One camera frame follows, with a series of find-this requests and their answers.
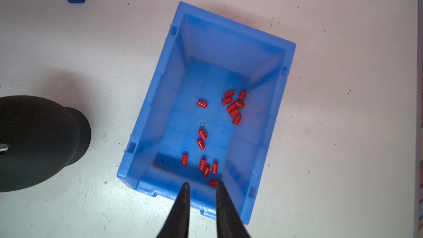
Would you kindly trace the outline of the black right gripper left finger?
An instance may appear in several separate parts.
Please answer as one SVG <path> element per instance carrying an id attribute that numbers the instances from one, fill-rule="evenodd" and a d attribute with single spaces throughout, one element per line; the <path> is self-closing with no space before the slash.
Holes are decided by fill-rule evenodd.
<path id="1" fill-rule="evenodd" d="M 157 238 L 187 238 L 189 233 L 189 214 L 191 191 L 185 182 Z"/>

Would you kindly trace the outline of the red screw protection sleeve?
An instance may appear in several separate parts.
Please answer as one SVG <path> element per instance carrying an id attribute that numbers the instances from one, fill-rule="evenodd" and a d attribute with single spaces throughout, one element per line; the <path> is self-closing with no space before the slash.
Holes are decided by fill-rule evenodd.
<path id="1" fill-rule="evenodd" d="M 218 180 L 210 180 L 209 181 L 209 186 L 210 187 L 217 187 L 218 186 Z"/>

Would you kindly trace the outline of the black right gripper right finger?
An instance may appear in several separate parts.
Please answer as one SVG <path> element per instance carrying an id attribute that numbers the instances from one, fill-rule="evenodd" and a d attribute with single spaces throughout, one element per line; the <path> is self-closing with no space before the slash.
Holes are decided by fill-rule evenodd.
<path id="1" fill-rule="evenodd" d="M 216 203 L 217 236 L 219 238 L 250 238 L 222 181 L 217 183 Z"/>

